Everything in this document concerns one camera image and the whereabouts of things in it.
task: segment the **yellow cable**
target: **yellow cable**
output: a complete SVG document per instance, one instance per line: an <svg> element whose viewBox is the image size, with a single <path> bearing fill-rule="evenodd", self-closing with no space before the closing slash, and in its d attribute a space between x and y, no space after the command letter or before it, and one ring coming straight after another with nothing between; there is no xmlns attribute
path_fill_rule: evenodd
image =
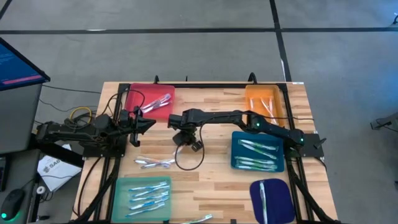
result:
<svg viewBox="0 0 398 224"><path fill-rule="evenodd" d="M78 110L88 110L88 112L90 113L90 118L89 118L89 120L88 120L88 124L91 122L91 117L93 116L93 112L88 108L88 107L85 107L85 106L81 106L81 107L78 107L78 108L76 108L76 109L74 109L73 111L72 111L72 113L70 113L70 116L69 116L69 119L70 120L72 120L73 119L73 115L76 113L76 111L78 111Z"/></svg>

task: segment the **teal tray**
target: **teal tray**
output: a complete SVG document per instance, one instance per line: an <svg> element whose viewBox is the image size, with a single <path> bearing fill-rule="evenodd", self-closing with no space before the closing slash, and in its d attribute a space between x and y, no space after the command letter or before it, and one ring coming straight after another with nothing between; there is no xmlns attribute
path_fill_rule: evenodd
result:
<svg viewBox="0 0 398 224"><path fill-rule="evenodd" d="M267 159L272 160L269 157L262 155L260 153L254 152L250 149L246 149L242 145L238 144L239 139L250 140L254 142L258 142L261 144L265 144L268 146L278 146L278 151L266 151L269 154L276 156L275 164L278 166L275 171L260 171L260 170L251 170L244 169L250 171L258 171L258 172L283 172L285 170L285 160L284 160L284 145L283 140L280 138L271 136L269 134L249 134L241 131L234 131L232 133L232 144L231 144L231 167L234 169L241 169L236 167L236 159L235 156L248 157L252 159Z"/></svg>
<svg viewBox="0 0 398 224"><path fill-rule="evenodd" d="M145 201L131 203L132 192L129 189L134 187L145 187L148 185L157 185L158 183L166 181L170 184L169 195L170 198L165 201L165 206L154 211L144 212L133 217L126 217L127 214L132 211L129 207L144 203ZM133 222L154 222L154 221L166 221L171 216L171 188L172 180L170 177L123 177L118 178L116 181L116 191L114 194L114 203L112 211L112 222L113 223L133 223Z"/></svg>

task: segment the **concrete floor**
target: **concrete floor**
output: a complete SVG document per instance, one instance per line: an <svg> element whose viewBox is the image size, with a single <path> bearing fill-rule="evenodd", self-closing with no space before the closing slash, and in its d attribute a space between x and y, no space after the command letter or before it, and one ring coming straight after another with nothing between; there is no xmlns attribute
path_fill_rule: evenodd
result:
<svg viewBox="0 0 398 224"><path fill-rule="evenodd" d="M278 0L282 27L385 27L398 2ZM272 27L261 0L13 0L0 30ZM100 91L105 81L282 81L275 34L2 35L52 77L50 85ZM325 143L339 219L395 223L397 133L369 122L398 111L398 33L284 33L290 72L305 82ZM99 96L44 88L41 99L67 109ZM66 114L39 105L36 120ZM66 222L78 179L40 206L46 223Z"/></svg>

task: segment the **green tray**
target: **green tray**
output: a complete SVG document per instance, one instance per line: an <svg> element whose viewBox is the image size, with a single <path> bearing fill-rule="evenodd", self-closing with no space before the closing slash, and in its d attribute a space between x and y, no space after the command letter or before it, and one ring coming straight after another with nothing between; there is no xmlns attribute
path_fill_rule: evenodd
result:
<svg viewBox="0 0 398 224"><path fill-rule="evenodd" d="M145 187L148 185L156 185L162 181L166 181L170 185L169 199L165 201L165 206L154 211L144 212L133 217L126 217L128 213L132 211L129 207L135 206L146 201L131 203L132 192L129 192L130 188L134 187ZM114 194L113 211L112 211L112 222L113 223L132 223L132 222L154 222L154 221L166 221L171 216L171 188L172 180L170 177L123 177L118 178L116 181L116 189Z"/></svg>

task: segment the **tray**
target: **tray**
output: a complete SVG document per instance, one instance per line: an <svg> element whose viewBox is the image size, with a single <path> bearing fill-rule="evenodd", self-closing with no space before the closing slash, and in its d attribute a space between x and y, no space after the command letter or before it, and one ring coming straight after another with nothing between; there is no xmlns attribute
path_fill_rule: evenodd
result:
<svg viewBox="0 0 398 224"><path fill-rule="evenodd" d="M141 84L141 83L133 83L130 86L130 90L140 91L145 96L145 101L143 106L152 103L153 101L159 99L160 97L170 94L171 99L169 100L171 103L169 105L163 106L161 108L152 110L148 113L144 113L145 118L156 119L157 121L167 121L169 115L173 113L174 106L174 86L170 85L160 85L160 84ZM141 94L130 91L126 100L125 109L128 111L132 111L135 106L140 106L142 103Z"/></svg>
<svg viewBox="0 0 398 224"><path fill-rule="evenodd" d="M170 184L169 199L165 201L165 206L154 211L137 214L133 217L126 217L132 211L129 206L135 206L140 202L129 202L131 192L128 190L134 187L145 187L148 185L156 185L159 182L166 181ZM166 221L171 216L171 188L172 180L170 177L123 177L116 181L116 190L114 195L112 222L113 223L133 223L133 222L154 222Z"/></svg>
<svg viewBox="0 0 398 224"><path fill-rule="evenodd" d="M244 133L241 131L234 131L232 133L232 146L231 146L231 167L232 168L241 169L241 168L236 168L235 156L248 157L251 159L272 160L265 155L259 154L250 149L246 149L242 145L238 144L239 139L250 140L250 141L258 142L258 143L265 144L268 146L278 146L279 149L277 151L266 151L266 152L276 156L277 159L275 160L275 165L277 165L278 168L276 168L275 171L266 171L266 172L283 172L285 170L283 140L281 140L280 138L268 135L268 134L249 134L249 133Z"/></svg>
<svg viewBox="0 0 398 224"><path fill-rule="evenodd" d="M271 114L267 111L264 105L261 102L261 99L266 102L267 106L269 106L269 100L272 101L272 114L274 117L284 117L282 112L282 105L279 94L279 87L277 85L247 85L245 90L245 98L246 98L246 108L247 110L254 111L264 116L271 116ZM275 119L277 124L280 127L285 126L284 119Z"/></svg>

